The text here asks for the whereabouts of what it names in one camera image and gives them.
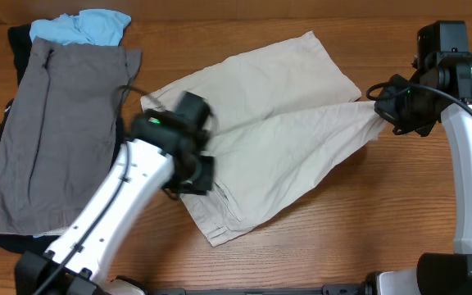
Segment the beige cotton shorts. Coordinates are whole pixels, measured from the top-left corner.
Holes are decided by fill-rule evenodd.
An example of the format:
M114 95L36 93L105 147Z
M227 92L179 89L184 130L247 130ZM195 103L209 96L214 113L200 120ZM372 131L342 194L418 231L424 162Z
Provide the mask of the beige cotton shorts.
M212 190L183 198L212 246L270 220L385 127L312 32L228 57L143 96L141 107L170 110L186 92L216 118Z

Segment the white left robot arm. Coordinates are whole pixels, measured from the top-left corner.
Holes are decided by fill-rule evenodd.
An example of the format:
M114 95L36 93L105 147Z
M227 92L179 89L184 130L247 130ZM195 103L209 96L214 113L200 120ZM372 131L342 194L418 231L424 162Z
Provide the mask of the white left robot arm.
M16 264L19 294L145 294L132 279L107 280L120 245L151 198L204 195L213 185L214 159L202 155L216 117L203 111L154 111L137 115L131 138L88 205L41 255Z

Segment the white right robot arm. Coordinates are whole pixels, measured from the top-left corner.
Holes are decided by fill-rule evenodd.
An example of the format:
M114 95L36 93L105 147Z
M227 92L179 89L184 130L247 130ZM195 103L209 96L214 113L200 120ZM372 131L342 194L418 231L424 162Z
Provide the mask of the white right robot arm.
M375 294L472 294L472 55L444 54L416 66L411 79L394 75L371 86L379 95L365 95L395 135L425 137L436 123L445 129L456 190L454 252L424 253L414 268L374 275L371 288Z

